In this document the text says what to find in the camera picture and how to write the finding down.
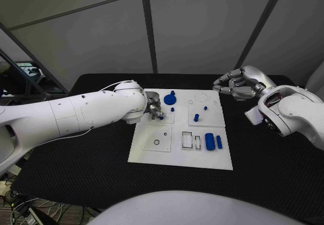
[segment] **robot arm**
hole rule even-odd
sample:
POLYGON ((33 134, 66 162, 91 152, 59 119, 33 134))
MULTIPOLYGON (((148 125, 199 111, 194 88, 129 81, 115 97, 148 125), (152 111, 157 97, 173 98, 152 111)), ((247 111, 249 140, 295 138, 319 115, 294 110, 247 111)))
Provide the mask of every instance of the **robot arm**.
POLYGON ((240 101, 258 96, 258 106, 245 112, 250 123, 263 122, 282 137, 298 131, 324 150, 324 102, 311 92, 288 85, 278 87, 252 66, 226 73, 214 81, 213 90, 240 101), (229 87, 219 86, 226 80, 229 87))
POLYGON ((57 100, 0 106, 0 174, 24 153, 46 141, 125 120, 139 122, 144 113, 164 117, 155 92, 145 93, 135 82, 115 91, 96 91, 57 100))

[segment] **small blue piece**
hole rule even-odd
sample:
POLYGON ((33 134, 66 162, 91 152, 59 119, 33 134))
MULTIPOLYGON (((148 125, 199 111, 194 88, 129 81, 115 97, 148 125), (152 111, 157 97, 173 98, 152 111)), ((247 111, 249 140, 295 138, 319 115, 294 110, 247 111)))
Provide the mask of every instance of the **small blue piece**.
POLYGON ((216 140, 217 140, 217 148, 222 149, 223 145, 222 145, 222 140, 220 140, 220 136, 216 136, 216 140))
POLYGON ((206 149, 209 151, 214 150, 214 135, 211 133, 204 134, 204 140, 206 140, 206 149))
POLYGON ((199 114, 194 115, 194 122, 197 122, 199 114))
POLYGON ((170 95, 164 96, 164 103, 167 105, 173 105, 175 103, 175 101, 177 101, 177 98, 174 96, 174 91, 171 91, 170 95))

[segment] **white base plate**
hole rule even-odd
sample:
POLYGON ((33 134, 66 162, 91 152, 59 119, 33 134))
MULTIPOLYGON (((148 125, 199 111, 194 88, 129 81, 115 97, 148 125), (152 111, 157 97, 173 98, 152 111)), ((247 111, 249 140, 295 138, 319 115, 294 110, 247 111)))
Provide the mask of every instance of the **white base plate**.
POLYGON ((135 127, 128 162, 233 170, 217 92, 174 89, 177 101, 173 105, 167 105, 163 98, 170 94, 171 89, 145 89, 145 91, 155 91, 160 94, 161 111, 167 114, 167 118, 152 120, 148 113, 141 117, 135 127), (200 115, 199 122, 193 121, 196 113, 200 115), (183 132, 193 134, 193 150, 183 149, 183 132), (220 135, 222 149, 216 144, 216 150, 206 150, 206 133, 213 133, 214 142, 216 136, 220 135), (194 136, 200 136, 200 150, 194 149, 194 136))

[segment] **black table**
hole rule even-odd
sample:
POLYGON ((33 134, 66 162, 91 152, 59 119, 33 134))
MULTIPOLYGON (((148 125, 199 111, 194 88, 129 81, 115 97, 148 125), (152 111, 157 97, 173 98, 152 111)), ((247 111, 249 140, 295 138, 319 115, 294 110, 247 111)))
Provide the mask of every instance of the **black table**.
MULTIPOLYGON (((134 79, 144 88, 210 90, 219 75, 86 74, 70 95, 134 79)), ((278 85, 292 82, 271 76, 278 85)), ((324 215, 324 152, 295 133, 282 138, 252 126, 245 111, 258 99, 220 95, 233 171, 128 163, 135 125, 119 121, 85 136, 37 147, 11 188, 43 199, 106 208, 161 190, 190 190, 240 199, 294 217, 324 215)))

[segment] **metal pole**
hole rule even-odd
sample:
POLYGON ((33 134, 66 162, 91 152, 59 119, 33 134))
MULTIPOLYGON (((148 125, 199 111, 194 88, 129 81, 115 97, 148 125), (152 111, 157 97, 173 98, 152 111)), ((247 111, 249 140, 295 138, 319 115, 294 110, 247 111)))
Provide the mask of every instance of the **metal pole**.
POLYGON ((11 67, 14 67, 17 73, 21 75, 21 77, 26 79, 26 82, 30 83, 30 85, 36 88, 36 90, 40 92, 40 94, 46 97, 46 91, 42 89, 42 87, 34 83, 29 75, 24 73, 20 66, 16 64, 16 62, 11 60, 8 55, 4 53, 4 51, 0 49, 0 57, 6 60, 6 62, 10 64, 11 67))

